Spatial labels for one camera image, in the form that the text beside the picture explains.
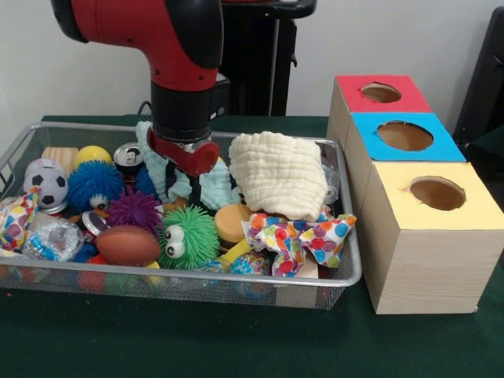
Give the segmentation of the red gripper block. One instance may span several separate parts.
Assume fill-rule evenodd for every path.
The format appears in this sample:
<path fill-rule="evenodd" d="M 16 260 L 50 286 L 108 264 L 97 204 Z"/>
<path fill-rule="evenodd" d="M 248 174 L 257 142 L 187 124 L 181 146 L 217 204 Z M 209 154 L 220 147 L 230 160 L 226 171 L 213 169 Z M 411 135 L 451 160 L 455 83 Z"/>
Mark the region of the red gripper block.
<path fill-rule="evenodd" d="M 196 143 L 175 143 L 163 139 L 152 128 L 146 134 L 146 141 L 159 156 L 168 159 L 165 166 L 165 195 L 176 182 L 176 167 L 189 177 L 191 193 L 189 203 L 199 205 L 201 202 L 201 185 L 199 176 L 210 172 L 220 156 L 220 147 L 210 139 L 201 139 Z"/>

